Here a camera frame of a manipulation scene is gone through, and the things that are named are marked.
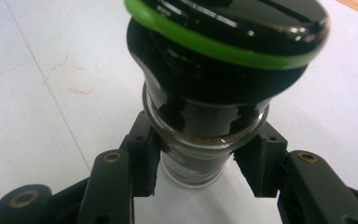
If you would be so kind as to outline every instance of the brass insert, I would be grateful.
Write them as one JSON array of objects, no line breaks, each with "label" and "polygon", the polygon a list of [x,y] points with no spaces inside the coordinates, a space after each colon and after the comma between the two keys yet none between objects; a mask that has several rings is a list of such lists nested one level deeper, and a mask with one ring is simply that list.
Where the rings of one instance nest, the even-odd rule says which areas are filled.
[{"label": "brass insert", "polygon": [[121,155],[118,152],[110,152],[103,156],[103,160],[106,162],[115,162],[120,160]]},{"label": "brass insert", "polygon": [[305,162],[314,164],[318,161],[318,158],[315,155],[310,154],[309,152],[300,152],[297,156]]},{"label": "brass insert", "polygon": [[39,192],[35,189],[29,189],[13,197],[9,205],[13,208],[22,208],[33,203],[37,197],[39,197]]}]

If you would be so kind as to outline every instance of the white table surface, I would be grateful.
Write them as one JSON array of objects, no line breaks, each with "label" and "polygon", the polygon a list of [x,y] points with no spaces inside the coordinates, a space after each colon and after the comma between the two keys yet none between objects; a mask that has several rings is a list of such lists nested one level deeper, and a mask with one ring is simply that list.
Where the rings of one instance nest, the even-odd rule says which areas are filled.
[{"label": "white table surface", "polygon": [[[319,154],[358,189],[358,12],[323,1],[329,41],[270,105],[289,150]],[[141,111],[141,69],[126,46],[130,14],[114,0],[0,0],[0,198],[26,184],[56,193],[118,148]],[[135,199],[137,223],[281,223],[230,159],[206,189],[158,171],[156,196]]]}]

